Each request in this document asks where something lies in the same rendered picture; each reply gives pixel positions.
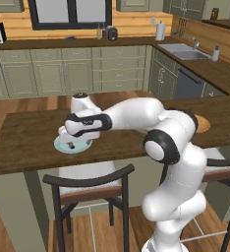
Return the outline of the green wall cupboard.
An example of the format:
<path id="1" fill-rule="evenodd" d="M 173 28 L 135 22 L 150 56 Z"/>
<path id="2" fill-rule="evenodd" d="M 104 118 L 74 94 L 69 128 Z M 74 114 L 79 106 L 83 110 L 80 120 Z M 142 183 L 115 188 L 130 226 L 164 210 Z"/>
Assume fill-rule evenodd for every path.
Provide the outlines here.
<path id="1" fill-rule="evenodd" d="M 178 17 L 200 21 L 204 6 L 205 0 L 163 0 L 162 11 Z"/>
<path id="2" fill-rule="evenodd" d="M 24 10 L 23 0 L 0 0 L 0 13 L 20 13 Z"/>
<path id="3" fill-rule="evenodd" d="M 116 10 L 119 12 L 147 12 L 149 0 L 116 0 Z"/>

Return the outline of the white soap dispenser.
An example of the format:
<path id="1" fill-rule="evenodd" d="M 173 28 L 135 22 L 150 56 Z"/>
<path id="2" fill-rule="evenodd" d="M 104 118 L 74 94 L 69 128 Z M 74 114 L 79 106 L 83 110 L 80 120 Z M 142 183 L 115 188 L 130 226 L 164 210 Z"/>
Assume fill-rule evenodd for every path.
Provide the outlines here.
<path id="1" fill-rule="evenodd" d="M 219 58 L 219 45 L 215 45 L 215 48 L 213 50 L 212 56 L 211 56 L 211 60 L 213 62 L 216 62 Z"/>

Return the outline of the orange-brown round plate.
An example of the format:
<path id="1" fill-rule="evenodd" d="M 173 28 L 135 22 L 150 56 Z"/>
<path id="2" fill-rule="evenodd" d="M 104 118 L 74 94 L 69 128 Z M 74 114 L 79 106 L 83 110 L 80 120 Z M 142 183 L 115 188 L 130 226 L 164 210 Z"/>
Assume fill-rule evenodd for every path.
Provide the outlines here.
<path id="1" fill-rule="evenodd" d="M 210 123 L 202 116 L 196 116 L 199 126 L 197 129 L 197 133 L 204 133 L 210 128 Z"/>

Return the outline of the black framed window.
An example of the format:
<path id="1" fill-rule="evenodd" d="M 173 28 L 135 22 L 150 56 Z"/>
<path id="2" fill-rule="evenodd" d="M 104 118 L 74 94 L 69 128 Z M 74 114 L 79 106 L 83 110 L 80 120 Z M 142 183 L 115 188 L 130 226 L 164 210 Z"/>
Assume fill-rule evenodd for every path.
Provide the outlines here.
<path id="1" fill-rule="evenodd" d="M 34 30 L 94 30 L 112 25 L 112 0 L 28 0 Z"/>

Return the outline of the hanging kitchen tools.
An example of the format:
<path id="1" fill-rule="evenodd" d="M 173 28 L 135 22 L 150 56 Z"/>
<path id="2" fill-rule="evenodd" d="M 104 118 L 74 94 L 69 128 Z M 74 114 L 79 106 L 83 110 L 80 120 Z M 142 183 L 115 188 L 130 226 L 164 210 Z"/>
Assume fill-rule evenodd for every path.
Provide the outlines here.
<path id="1" fill-rule="evenodd" d="M 184 17 L 174 16 L 171 30 L 172 33 L 174 35 L 182 36 L 186 31 L 188 21 L 189 20 Z"/>

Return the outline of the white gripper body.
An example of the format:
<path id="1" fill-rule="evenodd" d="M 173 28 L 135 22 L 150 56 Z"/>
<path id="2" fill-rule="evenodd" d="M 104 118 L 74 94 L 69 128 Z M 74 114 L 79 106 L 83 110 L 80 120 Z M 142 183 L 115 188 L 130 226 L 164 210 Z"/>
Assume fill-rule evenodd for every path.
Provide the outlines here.
<path id="1" fill-rule="evenodd" d="M 64 126 L 58 129 L 59 134 L 59 141 L 61 144 L 67 144 L 68 142 L 72 142 L 74 145 L 79 145 L 82 143 L 87 143 L 94 139 L 92 135 L 83 134 L 80 137 L 74 137 L 73 135 L 69 134 Z"/>

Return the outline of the dark grey dishwasher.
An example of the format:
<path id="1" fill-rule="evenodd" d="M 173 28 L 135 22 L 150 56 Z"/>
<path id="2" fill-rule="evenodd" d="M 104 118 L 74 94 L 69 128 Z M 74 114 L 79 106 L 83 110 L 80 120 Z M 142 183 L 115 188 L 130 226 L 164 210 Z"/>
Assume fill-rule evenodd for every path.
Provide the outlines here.
<path id="1" fill-rule="evenodd" d="M 203 79 L 193 74 L 185 67 L 179 67 L 176 91 L 174 94 L 175 99 L 201 97 L 203 87 Z"/>

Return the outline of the steel sink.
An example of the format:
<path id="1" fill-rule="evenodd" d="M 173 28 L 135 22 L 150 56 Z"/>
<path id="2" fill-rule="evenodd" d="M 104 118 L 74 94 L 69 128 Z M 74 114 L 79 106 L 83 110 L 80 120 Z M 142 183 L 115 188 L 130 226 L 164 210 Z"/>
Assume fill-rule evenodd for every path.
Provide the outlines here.
<path id="1" fill-rule="evenodd" d="M 193 49 L 191 46 L 185 43 L 160 44 L 160 47 L 182 60 L 198 60 L 211 58 L 210 55 L 201 52 L 198 49 Z"/>

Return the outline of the light blue plate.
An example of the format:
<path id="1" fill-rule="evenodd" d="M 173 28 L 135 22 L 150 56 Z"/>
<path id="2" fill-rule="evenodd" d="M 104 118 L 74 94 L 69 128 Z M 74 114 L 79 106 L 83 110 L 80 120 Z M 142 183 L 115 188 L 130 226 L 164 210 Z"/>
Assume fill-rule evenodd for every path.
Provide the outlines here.
<path id="1" fill-rule="evenodd" d="M 82 143 L 82 144 L 79 144 L 79 145 L 75 145 L 74 149 L 70 149 L 67 144 L 61 144 L 60 143 L 59 137 L 57 137 L 54 140 L 54 148 L 57 151 L 59 151 L 61 153 L 64 153 L 64 154 L 77 154 L 77 153 L 84 152 L 85 150 L 87 150 L 91 146 L 91 144 L 92 144 L 92 141 L 89 141 L 86 144 Z"/>

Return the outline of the white paper towel roll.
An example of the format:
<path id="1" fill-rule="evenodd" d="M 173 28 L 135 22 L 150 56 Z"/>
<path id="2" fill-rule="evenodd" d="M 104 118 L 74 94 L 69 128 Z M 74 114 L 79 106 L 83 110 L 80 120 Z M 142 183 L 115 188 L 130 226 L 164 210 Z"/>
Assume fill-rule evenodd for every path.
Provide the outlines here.
<path id="1" fill-rule="evenodd" d="M 160 21 L 157 25 L 156 25 L 156 35 L 155 35 L 155 39 L 156 40 L 163 40 L 165 37 L 165 32 L 166 32 L 166 25 Z"/>

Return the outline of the green base cupboard run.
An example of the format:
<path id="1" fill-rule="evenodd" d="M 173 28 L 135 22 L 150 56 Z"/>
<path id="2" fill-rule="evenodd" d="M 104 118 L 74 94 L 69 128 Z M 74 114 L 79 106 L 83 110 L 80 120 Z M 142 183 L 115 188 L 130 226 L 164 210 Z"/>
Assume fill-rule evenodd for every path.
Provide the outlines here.
<path id="1" fill-rule="evenodd" d="M 178 69 L 181 65 L 163 52 L 152 49 L 152 61 L 149 79 L 149 90 L 158 99 L 175 99 Z M 224 93 L 204 81 L 201 97 L 222 96 Z"/>
<path id="2" fill-rule="evenodd" d="M 150 48 L 0 50 L 0 99 L 145 90 Z"/>

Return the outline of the black chair with white seat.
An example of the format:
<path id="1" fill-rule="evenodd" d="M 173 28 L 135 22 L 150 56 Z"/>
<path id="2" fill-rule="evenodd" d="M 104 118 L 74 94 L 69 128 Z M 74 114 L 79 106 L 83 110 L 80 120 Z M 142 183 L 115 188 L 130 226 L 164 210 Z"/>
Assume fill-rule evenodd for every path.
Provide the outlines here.
<path id="1" fill-rule="evenodd" d="M 60 252 L 66 252 L 63 221 L 71 233 L 71 211 L 80 202 L 98 199 L 109 203 L 110 225 L 114 224 L 113 207 L 122 211 L 124 252 L 130 251 L 128 175 L 134 170 L 132 164 L 117 170 L 113 161 L 105 161 L 61 167 L 59 177 L 43 176 L 42 181 L 52 189 Z"/>
<path id="2" fill-rule="evenodd" d="M 230 188 L 230 159 L 225 159 L 217 148 L 205 149 L 208 165 L 203 182 L 217 181 Z M 220 252 L 227 252 L 230 241 L 230 221 L 228 223 Z"/>

